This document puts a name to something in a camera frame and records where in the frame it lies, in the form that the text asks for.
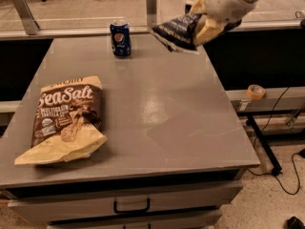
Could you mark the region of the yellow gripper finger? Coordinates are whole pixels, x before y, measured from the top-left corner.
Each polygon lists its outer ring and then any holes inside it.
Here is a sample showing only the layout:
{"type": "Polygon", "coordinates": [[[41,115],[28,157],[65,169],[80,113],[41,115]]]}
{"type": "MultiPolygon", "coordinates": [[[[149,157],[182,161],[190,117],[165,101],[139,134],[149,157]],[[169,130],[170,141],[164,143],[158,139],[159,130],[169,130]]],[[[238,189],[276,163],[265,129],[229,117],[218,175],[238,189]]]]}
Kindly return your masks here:
{"type": "Polygon", "coordinates": [[[206,0],[194,0],[190,9],[190,14],[206,14],[206,0]]]}
{"type": "Polygon", "coordinates": [[[219,21],[212,16],[201,16],[193,24],[193,44],[204,45],[215,39],[225,30],[228,22],[219,21]]]}

